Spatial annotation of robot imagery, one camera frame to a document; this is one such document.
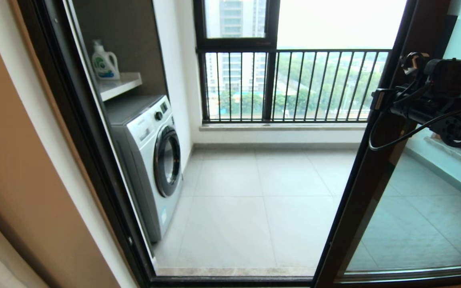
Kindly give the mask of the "long black balcony railing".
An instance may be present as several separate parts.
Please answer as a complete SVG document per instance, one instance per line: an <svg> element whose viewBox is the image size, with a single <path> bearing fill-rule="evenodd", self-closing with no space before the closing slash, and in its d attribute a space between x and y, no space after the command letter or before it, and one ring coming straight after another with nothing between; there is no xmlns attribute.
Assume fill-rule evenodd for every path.
<svg viewBox="0 0 461 288"><path fill-rule="evenodd" d="M278 50L270 123L364 123L386 49Z"/></svg>

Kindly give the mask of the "dark window frame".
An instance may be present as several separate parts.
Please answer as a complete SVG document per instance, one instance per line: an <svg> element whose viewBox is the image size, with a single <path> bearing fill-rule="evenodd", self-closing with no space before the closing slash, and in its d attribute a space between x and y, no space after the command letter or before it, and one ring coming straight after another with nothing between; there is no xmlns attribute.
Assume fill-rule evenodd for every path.
<svg viewBox="0 0 461 288"><path fill-rule="evenodd" d="M203 124L273 120L281 0L193 0Z"/></svg>

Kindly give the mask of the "dark framed sliding glass door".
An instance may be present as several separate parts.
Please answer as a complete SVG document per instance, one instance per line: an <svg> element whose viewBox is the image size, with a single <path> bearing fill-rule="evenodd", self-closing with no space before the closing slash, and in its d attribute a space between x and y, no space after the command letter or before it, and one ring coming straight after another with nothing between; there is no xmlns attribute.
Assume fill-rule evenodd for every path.
<svg viewBox="0 0 461 288"><path fill-rule="evenodd" d="M141 231L126 180L108 136L91 79L71 31L69 12L60 0L15 0L31 45L52 92L55 113L64 122L110 228L139 288L314 288L307 276L158 276Z"/></svg>

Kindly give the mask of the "white detergent bottle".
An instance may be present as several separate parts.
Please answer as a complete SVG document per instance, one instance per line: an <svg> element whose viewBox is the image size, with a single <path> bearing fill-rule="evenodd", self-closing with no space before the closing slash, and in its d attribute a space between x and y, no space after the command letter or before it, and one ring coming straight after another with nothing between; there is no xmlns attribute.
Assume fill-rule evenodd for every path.
<svg viewBox="0 0 461 288"><path fill-rule="evenodd" d="M93 40L91 63L99 80L120 80L118 60L113 52L105 51L102 41Z"/></svg>

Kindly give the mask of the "white wall shelf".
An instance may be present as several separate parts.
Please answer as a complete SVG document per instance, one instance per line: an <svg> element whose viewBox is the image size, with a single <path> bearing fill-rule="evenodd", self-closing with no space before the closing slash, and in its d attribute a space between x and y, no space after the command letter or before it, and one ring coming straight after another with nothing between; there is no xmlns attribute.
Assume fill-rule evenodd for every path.
<svg viewBox="0 0 461 288"><path fill-rule="evenodd" d="M121 73L119 80L97 80L101 100L106 102L142 85L139 72Z"/></svg>

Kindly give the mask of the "white front-load washing machine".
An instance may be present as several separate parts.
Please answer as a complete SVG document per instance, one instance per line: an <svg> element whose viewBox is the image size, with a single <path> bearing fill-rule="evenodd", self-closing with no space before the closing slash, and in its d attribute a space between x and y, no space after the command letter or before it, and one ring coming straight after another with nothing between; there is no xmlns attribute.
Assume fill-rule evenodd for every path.
<svg viewBox="0 0 461 288"><path fill-rule="evenodd" d="M105 103L115 149L148 239L163 239L182 188L181 147L166 95L120 96Z"/></svg>

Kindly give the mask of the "long grey stone sill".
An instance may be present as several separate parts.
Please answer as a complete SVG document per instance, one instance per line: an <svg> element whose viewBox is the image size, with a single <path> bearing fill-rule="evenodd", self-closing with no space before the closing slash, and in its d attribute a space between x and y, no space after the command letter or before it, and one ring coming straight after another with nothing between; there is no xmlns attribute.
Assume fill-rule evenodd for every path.
<svg viewBox="0 0 461 288"><path fill-rule="evenodd" d="M357 131L364 130L366 123L216 123L203 124L200 132L252 132L252 131Z"/></svg>

